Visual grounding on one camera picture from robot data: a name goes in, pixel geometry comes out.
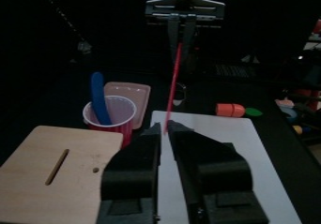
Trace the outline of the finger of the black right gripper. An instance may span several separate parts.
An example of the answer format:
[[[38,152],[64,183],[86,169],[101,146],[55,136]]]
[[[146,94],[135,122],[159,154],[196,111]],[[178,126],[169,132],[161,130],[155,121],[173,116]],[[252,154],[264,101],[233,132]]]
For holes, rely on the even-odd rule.
[[[178,16],[169,17],[167,29],[169,29],[169,40],[170,40],[170,56],[171,56],[171,61],[175,61],[178,37],[179,37],[179,17]]]
[[[196,32],[196,17],[189,16],[185,21],[185,30],[182,38],[182,61],[186,61],[189,57],[194,32]]]

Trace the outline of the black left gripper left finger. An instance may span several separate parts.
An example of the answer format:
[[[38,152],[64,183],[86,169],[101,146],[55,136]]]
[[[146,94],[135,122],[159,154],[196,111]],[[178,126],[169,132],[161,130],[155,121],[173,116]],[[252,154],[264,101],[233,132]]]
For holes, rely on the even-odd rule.
[[[97,224],[157,224],[161,124],[114,155],[102,174]]]

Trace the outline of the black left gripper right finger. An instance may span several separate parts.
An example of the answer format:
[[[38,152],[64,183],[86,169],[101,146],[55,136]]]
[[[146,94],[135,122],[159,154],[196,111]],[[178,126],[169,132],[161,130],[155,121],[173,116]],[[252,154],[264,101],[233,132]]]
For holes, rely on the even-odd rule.
[[[253,192],[252,168],[233,144],[169,121],[190,224],[269,224]]]

